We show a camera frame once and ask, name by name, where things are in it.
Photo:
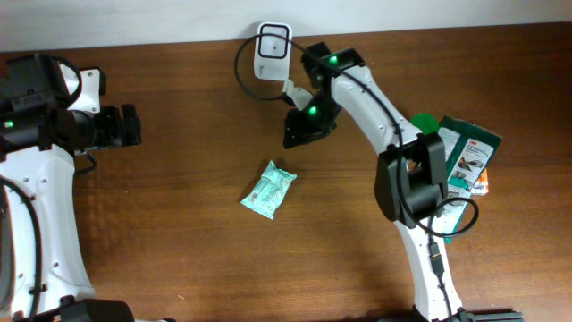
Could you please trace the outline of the light teal tissue pack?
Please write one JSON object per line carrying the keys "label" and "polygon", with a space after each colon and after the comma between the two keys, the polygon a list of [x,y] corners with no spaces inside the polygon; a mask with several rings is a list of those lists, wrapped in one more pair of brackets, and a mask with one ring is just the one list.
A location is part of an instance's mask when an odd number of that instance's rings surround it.
{"label": "light teal tissue pack", "polygon": [[260,180],[240,204],[274,220],[275,211],[283,203],[287,191],[296,179],[295,174],[278,168],[274,161],[270,160]]}

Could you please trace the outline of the green lid small jar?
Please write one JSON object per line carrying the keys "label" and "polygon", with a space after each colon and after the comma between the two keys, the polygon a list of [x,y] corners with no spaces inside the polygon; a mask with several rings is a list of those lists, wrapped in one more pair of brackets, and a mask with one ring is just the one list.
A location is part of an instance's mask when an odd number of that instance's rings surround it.
{"label": "green lid small jar", "polygon": [[440,129],[439,122],[431,114],[417,114],[410,119],[410,122],[424,135],[437,133]]}

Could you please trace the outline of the green wipes packet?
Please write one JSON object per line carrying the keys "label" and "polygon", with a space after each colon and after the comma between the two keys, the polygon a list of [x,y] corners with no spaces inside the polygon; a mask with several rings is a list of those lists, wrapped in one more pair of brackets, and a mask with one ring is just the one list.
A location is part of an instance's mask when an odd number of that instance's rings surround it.
{"label": "green wipes packet", "polygon": [[448,198],[476,196],[471,193],[473,185],[492,161],[502,137],[484,127],[450,116],[444,116],[439,125],[438,134],[445,147]]}

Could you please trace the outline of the small orange tissue pack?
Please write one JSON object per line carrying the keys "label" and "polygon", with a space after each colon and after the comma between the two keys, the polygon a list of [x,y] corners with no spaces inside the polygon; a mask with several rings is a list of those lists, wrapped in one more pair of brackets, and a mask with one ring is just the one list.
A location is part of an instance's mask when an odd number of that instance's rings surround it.
{"label": "small orange tissue pack", "polygon": [[484,196],[489,192],[489,181],[487,170],[484,169],[475,181],[471,193],[476,196]]}

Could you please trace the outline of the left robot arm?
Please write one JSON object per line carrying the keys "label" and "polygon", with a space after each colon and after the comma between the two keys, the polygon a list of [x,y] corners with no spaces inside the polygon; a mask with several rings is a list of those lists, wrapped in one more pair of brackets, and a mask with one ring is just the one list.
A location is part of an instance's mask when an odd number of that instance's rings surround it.
{"label": "left robot arm", "polygon": [[13,58],[1,80],[1,312],[13,321],[131,321],[99,299],[80,250],[77,157],[136,146],[132,105],[104,106],[105,74],[54,55]]}

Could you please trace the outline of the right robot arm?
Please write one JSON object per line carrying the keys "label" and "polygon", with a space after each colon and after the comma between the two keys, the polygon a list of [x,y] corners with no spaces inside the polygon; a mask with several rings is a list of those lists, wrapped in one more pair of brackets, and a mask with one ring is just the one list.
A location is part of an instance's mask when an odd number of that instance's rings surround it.
{"label": "right robot arm", "polygon": [[347,111],[377,155],[374,195],[397,227],[414,280],[414,321],[467,321],[444,249],[448,233],[438,218],[448,195],[445,149],[424,134],[383,94],[359,53],[333,53],[325,43],[303,49],[301,63],[315,94],[287,113],[283,145],[294,148],[327,137]]}

